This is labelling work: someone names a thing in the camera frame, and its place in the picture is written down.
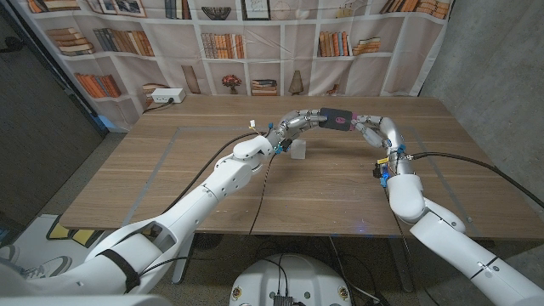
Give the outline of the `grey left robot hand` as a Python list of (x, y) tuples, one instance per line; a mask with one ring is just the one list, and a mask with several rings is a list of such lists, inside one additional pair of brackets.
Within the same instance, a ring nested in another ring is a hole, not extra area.
[(271, 143), (273, 150), (284, 149), (289, 147), (301, 133), (325, 121), (326, 116), (321, 115), (320, 110), (293, 110), (281, 118), (266, 139)]

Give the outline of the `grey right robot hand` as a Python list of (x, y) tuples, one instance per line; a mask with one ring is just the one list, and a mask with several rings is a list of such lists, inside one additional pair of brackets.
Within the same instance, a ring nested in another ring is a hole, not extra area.
[(363, 115), (352, 119), (351, 123), (369, 145), (385, 149), (389, 169), (394, 174), (415, 173), (406, 157), (404, 137), (391, 118)]

